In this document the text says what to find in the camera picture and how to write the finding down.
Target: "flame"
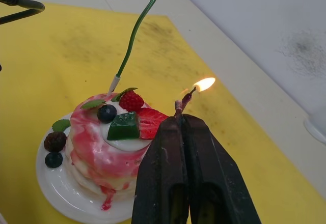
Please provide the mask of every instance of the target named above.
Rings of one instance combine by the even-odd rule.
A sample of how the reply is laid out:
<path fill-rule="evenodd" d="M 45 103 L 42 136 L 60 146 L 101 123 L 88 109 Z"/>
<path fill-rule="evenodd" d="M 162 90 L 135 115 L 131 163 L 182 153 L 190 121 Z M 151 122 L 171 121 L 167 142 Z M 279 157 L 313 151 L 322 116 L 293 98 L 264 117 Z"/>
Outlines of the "flame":
<path fill-rule="evenodd" d="M 197 86 L 198 92 L 202 92 L 203 90 L 210 88 L 214 84 L 214 82 L 215 82 L 215 78 L 210 77 L 210 78 L 202 79 L 199 82 L 196 82 L 194 86 Z"/>

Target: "green mint leaf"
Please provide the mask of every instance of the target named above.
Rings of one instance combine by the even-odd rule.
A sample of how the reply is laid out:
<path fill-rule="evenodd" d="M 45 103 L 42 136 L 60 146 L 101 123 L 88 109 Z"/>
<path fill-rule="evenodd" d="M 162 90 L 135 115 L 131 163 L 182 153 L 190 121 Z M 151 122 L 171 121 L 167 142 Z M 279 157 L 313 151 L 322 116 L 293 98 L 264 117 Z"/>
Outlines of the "green mint leaf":
<path fill-rule="evenodd" d="M 67 119 L 58 120 L 52 125 L 53 131 L 64 131 L 70 126 L 70 121 Z"/>
<path fill-rule="evenodd" d="M 120 98 L 122 97 L 123 94 L 125 94 L 126 92 L 132 91 L 132 90 L 136 90 L 138 88 L 127 88 L 126 90 L 124 90 L 122 93 L 117 94 L 116 96 L 114 96 L 111 101 L 112 102 L 119 102 Z"/>
<path fill-rule="evenodd" d="M 99 106 L 100 104 L 105 103 L 104 99 L 94 99 L 91 101 L 88 101 L 87 103 L 84 103 L 81 108 L 94 108 Z"/>

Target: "strawberry slice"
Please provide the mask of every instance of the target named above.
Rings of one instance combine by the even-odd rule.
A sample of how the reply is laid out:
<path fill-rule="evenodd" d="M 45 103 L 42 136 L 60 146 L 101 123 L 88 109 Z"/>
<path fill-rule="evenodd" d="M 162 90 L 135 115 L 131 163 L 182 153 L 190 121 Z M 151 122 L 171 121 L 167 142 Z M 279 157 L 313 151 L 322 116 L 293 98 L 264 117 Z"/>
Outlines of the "strawberry slice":
<path fill-rule="evenodd" d="M 153 139 L 161 122 L 168 117 L 152 108 L 141 108 L 137 115 L 141 139 Z"/>

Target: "green jelly cube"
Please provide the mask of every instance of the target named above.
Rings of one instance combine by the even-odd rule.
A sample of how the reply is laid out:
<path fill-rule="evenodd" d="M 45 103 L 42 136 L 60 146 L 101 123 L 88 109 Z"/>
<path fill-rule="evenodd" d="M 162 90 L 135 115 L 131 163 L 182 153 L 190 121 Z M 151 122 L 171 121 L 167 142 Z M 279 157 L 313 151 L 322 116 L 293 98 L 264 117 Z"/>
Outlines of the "green jelly cube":
<path fill-rule="evenodd" d="M 136 112 L 118 115 L 111 122 L 107 140 L 123 140 L 139 138 L 138 119 Z"/>

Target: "yellow surface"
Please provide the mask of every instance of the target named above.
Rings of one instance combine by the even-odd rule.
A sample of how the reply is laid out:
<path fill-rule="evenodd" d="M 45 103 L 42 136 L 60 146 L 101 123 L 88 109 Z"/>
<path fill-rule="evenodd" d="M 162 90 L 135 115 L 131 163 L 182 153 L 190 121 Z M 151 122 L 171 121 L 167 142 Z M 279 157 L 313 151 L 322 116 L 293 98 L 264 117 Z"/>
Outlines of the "yellow surface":
<path fill-rule="evenodd" d="M 17 10 L 0 5 L 1 15 Z M 136 19 L 48 4 L 40 15 L 0 26 L 0 212 L 10 224 L 75 223 L 42 195 L 37 148 L 54 121 L 108 90 Z M 167 17 L 148 16 L 117 91 L 138 87 L 172 115 L 180 92 L 210 76 Z M 204 119 L 235 159 L 262 223 L 326 223 L 325 201 L 218 79 L 186 112 Z"/>

